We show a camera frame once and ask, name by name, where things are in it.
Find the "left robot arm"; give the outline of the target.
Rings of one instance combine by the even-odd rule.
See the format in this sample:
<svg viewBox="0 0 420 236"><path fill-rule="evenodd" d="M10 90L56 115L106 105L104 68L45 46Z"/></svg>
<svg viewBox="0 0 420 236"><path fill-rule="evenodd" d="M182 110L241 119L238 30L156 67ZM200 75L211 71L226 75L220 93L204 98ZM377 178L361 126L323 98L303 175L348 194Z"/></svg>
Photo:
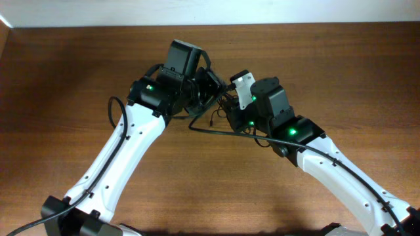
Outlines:
<svg viewBox="0 0 420 236"><path fill-rule="evenodd" d="M170 120L213 105L224 83L201 48L174 40L167 60L131 85L122 116L93 164L63 199L49 197L41 209L47 235L141 235L110 222L119 198L142 156Z"/></svg>

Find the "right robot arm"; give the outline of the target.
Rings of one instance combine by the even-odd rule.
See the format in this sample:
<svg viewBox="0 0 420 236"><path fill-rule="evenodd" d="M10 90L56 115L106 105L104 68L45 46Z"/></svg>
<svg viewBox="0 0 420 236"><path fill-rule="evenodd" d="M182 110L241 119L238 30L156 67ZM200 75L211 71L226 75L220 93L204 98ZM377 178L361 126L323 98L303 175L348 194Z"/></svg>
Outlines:
<svg viewBox="0 0 420 236"><path fill-rule="evenodd" d="M419 210L389 193L352 163L317 124L295 115L277 77L233 77L237 96L224 110L232 129L254 128L273 151L311 175L361 223L368 235L418 235Z"/></svg>

